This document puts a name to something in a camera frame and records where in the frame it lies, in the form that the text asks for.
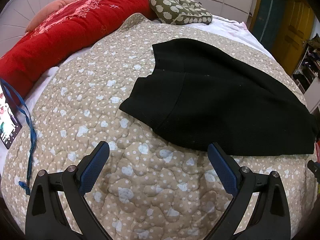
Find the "smartphone with lit screen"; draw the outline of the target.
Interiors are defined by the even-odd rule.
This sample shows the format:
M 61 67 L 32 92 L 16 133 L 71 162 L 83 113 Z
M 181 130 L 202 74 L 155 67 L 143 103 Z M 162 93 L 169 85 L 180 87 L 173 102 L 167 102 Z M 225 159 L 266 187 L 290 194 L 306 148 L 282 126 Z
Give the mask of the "smartphone with lit screen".
M 0 108 L 1 142 L 6 149 L 9 149 L 22 126 L 11 110 L 3 84 L 1 84 Z

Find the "wooden door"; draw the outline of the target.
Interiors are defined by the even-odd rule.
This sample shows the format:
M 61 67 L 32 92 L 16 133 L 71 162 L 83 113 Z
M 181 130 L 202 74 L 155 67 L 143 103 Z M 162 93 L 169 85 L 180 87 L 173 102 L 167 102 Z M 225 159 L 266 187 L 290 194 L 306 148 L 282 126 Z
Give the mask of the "wooden door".
M 271 54 L 292 75 L 310 38 L 315 13 L 303 0 L 288 0 Z

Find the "round white headboard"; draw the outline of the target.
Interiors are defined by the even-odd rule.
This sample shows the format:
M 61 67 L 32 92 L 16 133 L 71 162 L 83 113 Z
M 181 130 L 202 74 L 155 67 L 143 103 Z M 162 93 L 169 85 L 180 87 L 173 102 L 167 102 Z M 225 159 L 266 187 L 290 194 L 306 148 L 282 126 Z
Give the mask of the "round white headboard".
M 32 18 L 54 0 L 11 0 L 1 12 L 1 55 L 9 51 L 25 34 Z

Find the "pink pillow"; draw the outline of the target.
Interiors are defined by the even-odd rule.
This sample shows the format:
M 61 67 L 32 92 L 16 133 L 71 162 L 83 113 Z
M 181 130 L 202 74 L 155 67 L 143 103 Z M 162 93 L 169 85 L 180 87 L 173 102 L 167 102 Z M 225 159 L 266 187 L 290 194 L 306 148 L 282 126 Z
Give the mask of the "pink pillow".
M 69 3 L 75 2 L 77 0 L 55 0 L 44 6 L 35 16 L 31 19 L 28 26 L 25 29 L 25 33 L 33 31 L 37 26 L 39 26 L 45 19 L 47 19 L 51 14 L 62 9 Z

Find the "beige dotted quilt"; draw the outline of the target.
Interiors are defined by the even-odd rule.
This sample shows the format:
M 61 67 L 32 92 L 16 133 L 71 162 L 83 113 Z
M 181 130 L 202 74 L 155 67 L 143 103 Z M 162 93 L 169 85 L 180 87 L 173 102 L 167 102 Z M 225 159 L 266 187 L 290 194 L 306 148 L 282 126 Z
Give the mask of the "beige dotted quilt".
M 100 141 L 110 157 L 84 198 L 113 239 L 203 239 L 232 200 L 205 152 L 176 146 L 120 110 L 135 81 L 155 67 L 152 45 L 195 39 L 222 50 L 304 96 L 283 68 L 242 43 L 191 27 L 151 22 L 133 14 L 86 53 L 60 66 L 31 111 L 37 134 L 30 153 L 24 125 L 10 147 L 1 181 L 4 201 L 25 232 L 29 196 L 19 185 L 32 163 L 63 172 L 77 165 Z

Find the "black pants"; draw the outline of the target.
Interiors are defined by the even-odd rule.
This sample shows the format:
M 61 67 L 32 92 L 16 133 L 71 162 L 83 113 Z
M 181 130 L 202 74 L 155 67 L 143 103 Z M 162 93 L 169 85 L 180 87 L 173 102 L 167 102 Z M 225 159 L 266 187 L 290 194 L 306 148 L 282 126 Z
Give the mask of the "black pants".
M 164 140 L 228 155 L 312 154 L 316 119 L 281 82 L 207 43 L 152 46 L 155 68 L 136 80 L 120 110 Z

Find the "shoe rack shelf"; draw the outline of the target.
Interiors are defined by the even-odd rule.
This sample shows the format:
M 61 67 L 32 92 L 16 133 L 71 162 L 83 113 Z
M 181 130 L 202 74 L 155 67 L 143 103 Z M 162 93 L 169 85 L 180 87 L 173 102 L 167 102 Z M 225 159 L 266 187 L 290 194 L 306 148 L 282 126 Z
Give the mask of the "shoe rack shelf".
M 319 35 L 306 41 L 300 62 L 292 79 L 303 93 L 310 113 L 319 111 Z

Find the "olive patterned cushion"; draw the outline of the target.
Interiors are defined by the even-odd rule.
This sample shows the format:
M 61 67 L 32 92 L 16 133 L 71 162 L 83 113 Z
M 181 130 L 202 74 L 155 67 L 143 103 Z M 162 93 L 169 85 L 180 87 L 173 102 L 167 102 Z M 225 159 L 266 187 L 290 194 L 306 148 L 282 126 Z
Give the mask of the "olive patterned cushion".
M 194 0 L 149 0 L 149 5 L 162 23 L 170 25 L 210 24 L 213 19 L 212 14 Z

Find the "red floral comforter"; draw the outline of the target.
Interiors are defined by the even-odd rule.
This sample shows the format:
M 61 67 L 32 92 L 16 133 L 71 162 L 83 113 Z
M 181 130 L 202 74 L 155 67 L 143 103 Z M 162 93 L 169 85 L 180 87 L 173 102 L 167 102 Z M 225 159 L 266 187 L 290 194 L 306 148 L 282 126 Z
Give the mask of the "red floral comforter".
M 1 57 L 1 79 L 26 97 L 41 75 L 116 31 L 132 14 L 154 20 L 149 0 L 77 0 L 51 14 Z

